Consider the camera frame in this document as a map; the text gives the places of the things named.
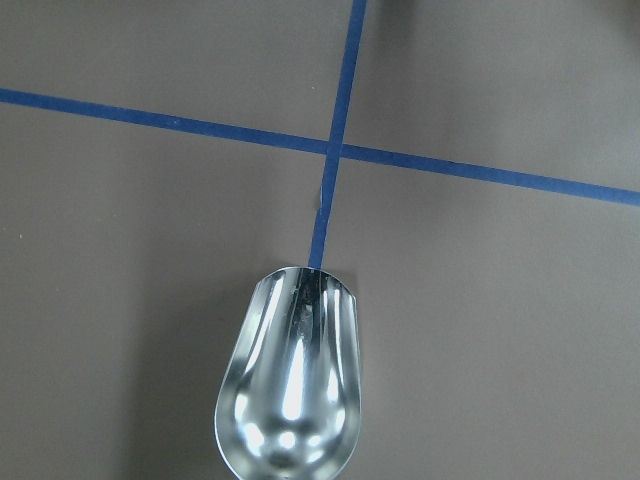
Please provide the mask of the steel ice scoop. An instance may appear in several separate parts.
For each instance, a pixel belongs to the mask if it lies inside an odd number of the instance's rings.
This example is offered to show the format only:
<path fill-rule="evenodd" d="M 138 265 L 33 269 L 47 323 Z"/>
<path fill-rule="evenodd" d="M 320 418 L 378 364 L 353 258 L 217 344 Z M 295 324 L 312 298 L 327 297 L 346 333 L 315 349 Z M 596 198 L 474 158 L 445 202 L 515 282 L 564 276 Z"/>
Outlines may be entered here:
<path fill-rule="evenodd" d="M 335 276 L 281 268 L 254 289 L 214 412 L 239 479 L 335 479 L 362 423 L 356 298 Z"/>

